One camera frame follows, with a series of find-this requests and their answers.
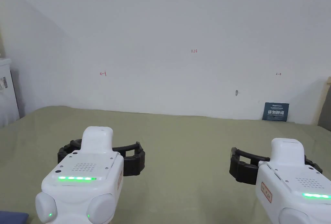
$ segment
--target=white wall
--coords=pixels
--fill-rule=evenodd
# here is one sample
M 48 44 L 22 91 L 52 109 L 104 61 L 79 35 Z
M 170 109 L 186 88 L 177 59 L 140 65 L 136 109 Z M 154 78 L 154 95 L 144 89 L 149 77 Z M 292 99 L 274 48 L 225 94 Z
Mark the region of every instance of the white wall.
M 0 0 L 22 115 L 259 119 L 285 102 L 289 121 L 309 124 L 331 75 L 330 21 L 330 0 Z

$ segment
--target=white cabinet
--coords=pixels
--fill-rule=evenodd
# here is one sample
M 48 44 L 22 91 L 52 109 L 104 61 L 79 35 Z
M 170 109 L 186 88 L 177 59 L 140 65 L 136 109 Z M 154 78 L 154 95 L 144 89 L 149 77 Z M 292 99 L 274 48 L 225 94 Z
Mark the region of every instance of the white cabinet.
M 0 128 L 19 119 L 10 59 L 0 59 Z

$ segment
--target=green led light strip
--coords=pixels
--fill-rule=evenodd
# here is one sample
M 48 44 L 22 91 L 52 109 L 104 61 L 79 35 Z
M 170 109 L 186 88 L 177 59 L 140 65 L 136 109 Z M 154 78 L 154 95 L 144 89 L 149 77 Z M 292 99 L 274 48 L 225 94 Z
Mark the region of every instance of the green led light strip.
M 89 177 L 59 177 L 59 179 L 69 179 L 69 180 L 97 180 L 97 178 L 89 178 Z
M 310 193 L 302 193 L 304 197 L 307 198 L 324 198 L 324 199 L 331 199 L 329 195 L 320 195 L 320 194 L 310 194 Z

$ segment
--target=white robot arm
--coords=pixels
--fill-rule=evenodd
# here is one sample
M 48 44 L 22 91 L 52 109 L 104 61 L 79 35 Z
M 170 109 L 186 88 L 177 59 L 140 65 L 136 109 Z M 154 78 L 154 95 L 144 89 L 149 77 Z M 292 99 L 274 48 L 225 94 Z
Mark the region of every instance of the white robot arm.
M 79 145 L 60 149 L 59 164 L 44 178 L 42 192 L 36 196 L 42 223 L 106 224 L 112 220 L 123 176 L 138 175 L 144 168 L 140 144 L 117 148 L 122 156 L 112 147 L 112 134 L 109 127 L 88 127 Z M 129 150 L 135 150 L 135 155 L 124 158 Z
M 240 156 L 251 163 L 240 161 Z M 272 140 L 270 158 L 232 148 L 230 174 L 238 182 L 256 185 L 256 195 L 273 224 L 331 223 L 331 181 L 306 159 L 297 140 Z

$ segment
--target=red label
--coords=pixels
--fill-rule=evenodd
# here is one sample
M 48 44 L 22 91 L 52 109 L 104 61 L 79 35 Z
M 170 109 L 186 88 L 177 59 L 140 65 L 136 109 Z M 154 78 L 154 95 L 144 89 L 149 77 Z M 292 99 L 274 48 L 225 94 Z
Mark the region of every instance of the red label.
M 268 201 L 272 202 L 272 194 L 263 182 L 261 183 L 261 191 L 263 192 L 265 197 L 268 199 Z

